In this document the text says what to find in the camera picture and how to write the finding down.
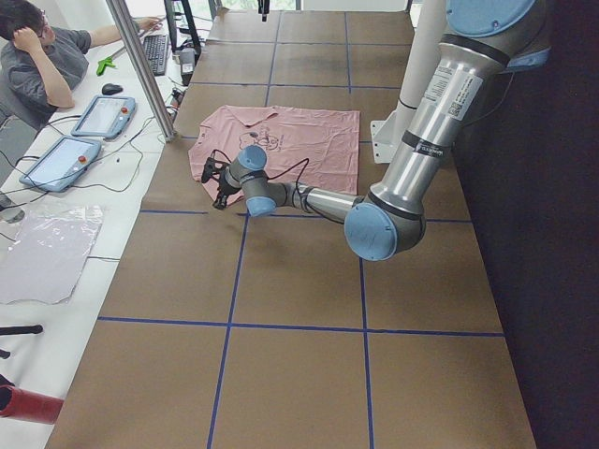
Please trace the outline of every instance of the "computer mouse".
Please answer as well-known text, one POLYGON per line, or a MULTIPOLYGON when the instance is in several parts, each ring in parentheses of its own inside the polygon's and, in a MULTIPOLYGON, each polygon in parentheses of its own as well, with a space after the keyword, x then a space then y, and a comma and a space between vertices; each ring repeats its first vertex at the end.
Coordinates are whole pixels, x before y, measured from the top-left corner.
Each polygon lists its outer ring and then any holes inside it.
POLYGON ((123 86, 119 86, 118 84, 112 84, 112 83, 108 83, 108 84, 104 84, 102 86, 102 94, 103 95, 114 95, 114 94, 118 94, 119 92, 123 91, 123 86))

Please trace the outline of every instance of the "red cylinder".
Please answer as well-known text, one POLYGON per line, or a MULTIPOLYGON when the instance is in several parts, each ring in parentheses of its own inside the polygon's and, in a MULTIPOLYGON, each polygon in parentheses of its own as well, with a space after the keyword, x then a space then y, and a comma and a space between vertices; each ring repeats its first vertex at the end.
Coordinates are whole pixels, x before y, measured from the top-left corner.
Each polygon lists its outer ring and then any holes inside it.
POLYGON ((15 386, 0 386, 0 416, 42 424, 54 424, 63 407, 63 400, 21 390, 15 386))

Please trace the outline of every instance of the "person's hand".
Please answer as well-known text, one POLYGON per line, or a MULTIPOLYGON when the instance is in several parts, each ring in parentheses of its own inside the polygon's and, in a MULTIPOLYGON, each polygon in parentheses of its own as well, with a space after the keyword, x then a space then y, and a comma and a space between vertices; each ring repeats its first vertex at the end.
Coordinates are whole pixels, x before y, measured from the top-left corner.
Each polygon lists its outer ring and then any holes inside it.
POLYGON ((15 47, 21 51, 31 53, 32 51, 41 50, 41 42, 34 30, 31 28, 21 28, 14 33, 15 47))
POLYGON ((136 19, 136 22, 139 28, 144 31, 155 30, 160 27, 160 18, 158 17, 142 17, 141 19, 136 19))

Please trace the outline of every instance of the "wrinkled pink fabric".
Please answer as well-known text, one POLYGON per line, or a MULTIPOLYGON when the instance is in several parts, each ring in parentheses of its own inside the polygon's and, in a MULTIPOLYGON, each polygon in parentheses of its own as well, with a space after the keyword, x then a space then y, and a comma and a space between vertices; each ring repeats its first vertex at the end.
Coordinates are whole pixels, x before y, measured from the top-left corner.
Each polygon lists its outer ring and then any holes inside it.
MULTIPOLYGON (((301 175, 301 182, 355 194, 358 135, 359 112, 356 110, 222 106, 201 123, 199 138, 189 150, 189 162, 193 178, 199 181, 206 159, 213 150, 220 150, 233 160, 241 149, 259 145, 268 156, 265 170, 270 178, 307 157, 310 163, 301 175)), ((214 157, 225 160, 219 153, 214 157)), ((277 181, 295 181, 301 167, 294 168, 277 181)), ((212 198, 216 198, 216 181, 208 181, 204 187, 212 198)), ((241 193, 231 196, 229 203, 240 197, 241 193)))

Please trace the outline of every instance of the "white table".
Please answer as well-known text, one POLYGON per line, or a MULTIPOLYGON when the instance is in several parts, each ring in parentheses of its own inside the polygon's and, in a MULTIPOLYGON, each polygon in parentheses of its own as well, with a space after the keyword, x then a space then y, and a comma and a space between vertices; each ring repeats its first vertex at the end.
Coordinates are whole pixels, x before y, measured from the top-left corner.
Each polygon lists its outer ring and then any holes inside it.
MULTIPOLYGON (((57 111, 52 120, 67 115, 81 114, 90 100, 100 94, 107 82, 124 87, 123 95, 137 99, 138 109, 123 134, 103 145, 100 156, 113 152, 134 136, 146 119, 153 116, 150 105, 141 88, 138 77, 126 53, 115 60, 117 68, 107 68, 103 76, 95 74, 97 61, 112 54, 122 46, 122 42, 91 49, 87 55, 90 61, 88 73, 74 91, 76 106, 70 110, 57 111)), ((165 77, 156 78, 163 98, 168 98, 173 82, 181 82, 179 67, 169 61, 165 77)), ((55 126, 69 134, 76 120, 56 123, 55 126)), ((26 155, 40 156, 54 143, 60 134, 46 127, 31 145, 26 155)), ((164 146, 164 138, 159 126, 153 120, 142 135, 134 142, 143 154, 140 171, 131 186, 122 193, 114 193, 103 187, 69 189, 62 194, 48 194, 38 203, 67 202, 78 206, 99 205, 104 210, 104 221, 92 256, 119 258, 123 253, 133 224, 139 212, 139 205, 150 181, 164 146)), ((122 189, 132 179, 141 154, 130 146, 94 164, 76 182, 78 185, 102 183, 115 189, 122 189)), ((33 162, 20 162, 20 170, 27 169, 33 162)), ((13 171, 1 190, 9 193, 22 189, 20 173, 13 171)), ((24 190, 9 194, 13 201, 23 203, 39 196, 40 193, 24 190)), ((14 237, 19 224, 0 223, 0 232, 14 237)), ((7 255, 11 242, 0 238, 0 261, 7 255)), ((117 262, 101 259, 87 259, 83 272, 72 297, 66 303, 44 305, 41 303, 17 303, 0 305, 0 326, 27 326, 41 324, 44 331, 38 335, 18 335, 0 337, 0 348, 10 351, 11 357, 0 360, 0 373, 19 388, 36 391, 48 396, 65 398, 75 376, 77 366, 92 332, 98 312, 108 292, 117 262)), ((0 419, 0 446, 19 449, 40 449, 46 445, 52 426, 0 419)))

